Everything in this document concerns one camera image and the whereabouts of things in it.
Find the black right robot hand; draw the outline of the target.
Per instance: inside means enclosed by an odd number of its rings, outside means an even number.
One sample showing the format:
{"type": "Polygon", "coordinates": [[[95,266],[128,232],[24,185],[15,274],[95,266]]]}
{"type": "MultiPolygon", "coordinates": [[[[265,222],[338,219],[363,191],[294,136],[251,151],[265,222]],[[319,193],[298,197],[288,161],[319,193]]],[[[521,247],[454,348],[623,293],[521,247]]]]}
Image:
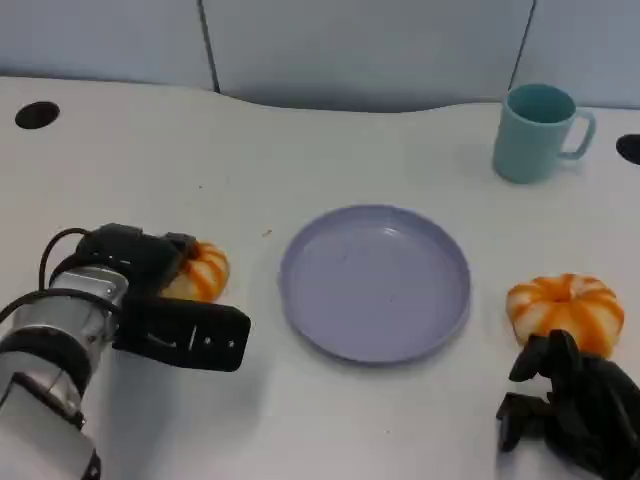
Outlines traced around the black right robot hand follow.
{"type": "Polygon", "coordinates": [[[601,479],[639,477],[639,387],[614,362],[581,351],[565,330],[532,335],[509,380],[542,376],[545,398],[508,392],[496,413],[498,451],[541,439],[559,458],[601,479]]]}

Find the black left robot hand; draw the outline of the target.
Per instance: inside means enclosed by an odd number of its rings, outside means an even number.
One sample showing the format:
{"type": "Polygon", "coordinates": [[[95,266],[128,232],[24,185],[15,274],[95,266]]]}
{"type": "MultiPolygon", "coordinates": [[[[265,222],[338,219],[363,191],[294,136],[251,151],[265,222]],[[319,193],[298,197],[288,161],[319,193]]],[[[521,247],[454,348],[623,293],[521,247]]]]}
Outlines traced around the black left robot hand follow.
{"type": "Polygon", "coordinates": [[[196,238],[169,232],[161,236],[120,224],[107,224],[90,232],[76,247],[72,258],[79,266],[98,265],[123,275],[128,293],[159,294],[193,258],[196,238]]]}

